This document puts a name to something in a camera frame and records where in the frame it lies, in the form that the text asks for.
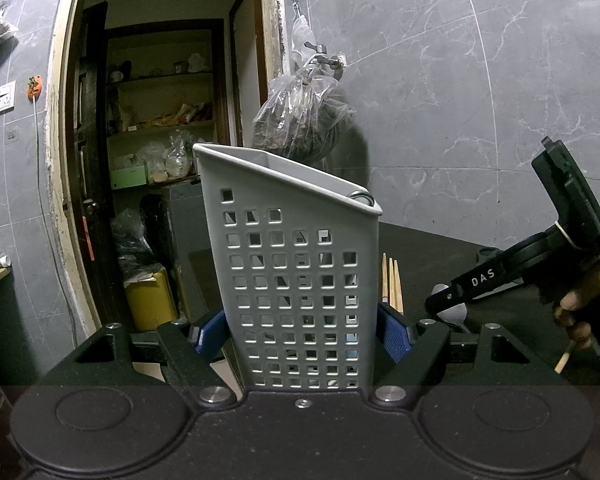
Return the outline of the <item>person right hand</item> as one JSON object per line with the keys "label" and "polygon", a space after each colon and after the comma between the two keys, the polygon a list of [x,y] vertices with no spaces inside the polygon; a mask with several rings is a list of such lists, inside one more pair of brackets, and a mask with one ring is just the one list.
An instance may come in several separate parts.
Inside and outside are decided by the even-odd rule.
{"label": "person right hand", "polygon": [[573,348],[587,349],[592,346],[592,327],[577,312],[587,309],[600,299],[600,268],[596,270],[579,288],[570,290],[554,307],[554,321],[568,334]]}

